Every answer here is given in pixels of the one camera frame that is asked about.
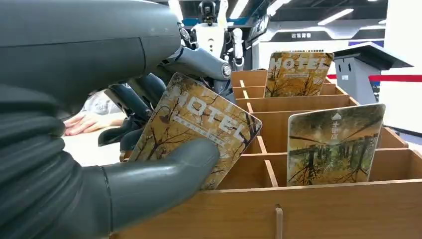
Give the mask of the person's hand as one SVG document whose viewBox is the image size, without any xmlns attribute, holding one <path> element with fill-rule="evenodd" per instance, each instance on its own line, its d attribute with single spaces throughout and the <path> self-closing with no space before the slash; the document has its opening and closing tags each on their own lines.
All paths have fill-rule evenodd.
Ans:
<svg viewBox="0 0 422 239">
<path fill-rule="evenodd" d="M 75 136 L 107 127 L 121 126 L 125 118 L 124 113 L 98 115 L 93 112 L 80 112 L 64 121 L 66 127 L 64 136 Z"/>
</svg>

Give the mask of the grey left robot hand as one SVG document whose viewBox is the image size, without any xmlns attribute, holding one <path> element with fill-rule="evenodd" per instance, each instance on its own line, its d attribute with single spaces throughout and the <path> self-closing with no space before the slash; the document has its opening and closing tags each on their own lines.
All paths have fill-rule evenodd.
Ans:
<svg viewBox="0 0 422 239">
<path fill-rule="evenodd" d="M 181 43 L 178 18 L 145 0 L 0 3 L 0 236 L 102 239 L 192 198 L 220 152 L 204 137 L 157 161 L 83 167 L 64 150 L 64 120 L 90 93 L 156 69 L 223 82 L 230 66 Z"/>
</svg>

